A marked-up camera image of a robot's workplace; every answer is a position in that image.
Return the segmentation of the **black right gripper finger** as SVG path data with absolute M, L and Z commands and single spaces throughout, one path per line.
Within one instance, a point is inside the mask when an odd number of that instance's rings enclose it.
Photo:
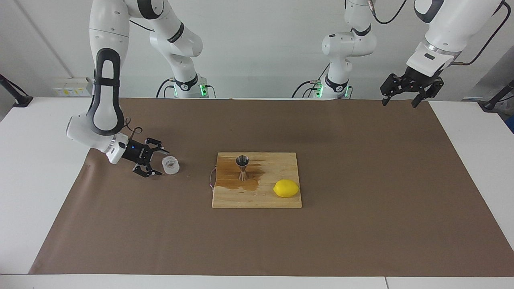
M 151 158 L 154 153 L 169 155 L 169 151 L 165 150 L 162 146 L 162 142 L 157 139 L 149 137 L 145 139 L 144 145 L 144 158 Z
M 139 176 L 142 176 L 144 178 L 147 178 L 149 176 L 160 176 L 162 175 L 162 172 L 154 170 L 152 168 L 151 162 L 146 161 L 143 163 L 136 163 L 133 172 L 138 174 Z

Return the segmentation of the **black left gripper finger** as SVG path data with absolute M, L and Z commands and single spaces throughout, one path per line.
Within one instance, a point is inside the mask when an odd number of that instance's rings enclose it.
M 380 92 L 383 96 L 382 105 L 387 106 L 393 96 L 403 93 L 402 82 L 404 77 L 390 74 L 380 86 Z
M 412 101 L 412 107 L 416 108 L 423 100 L 426 100 L 427 98 L 436 97 L 443 86 L 444 81 L 441 77 L 437 77 L 427 90 L 421 88 L 419 94 Z

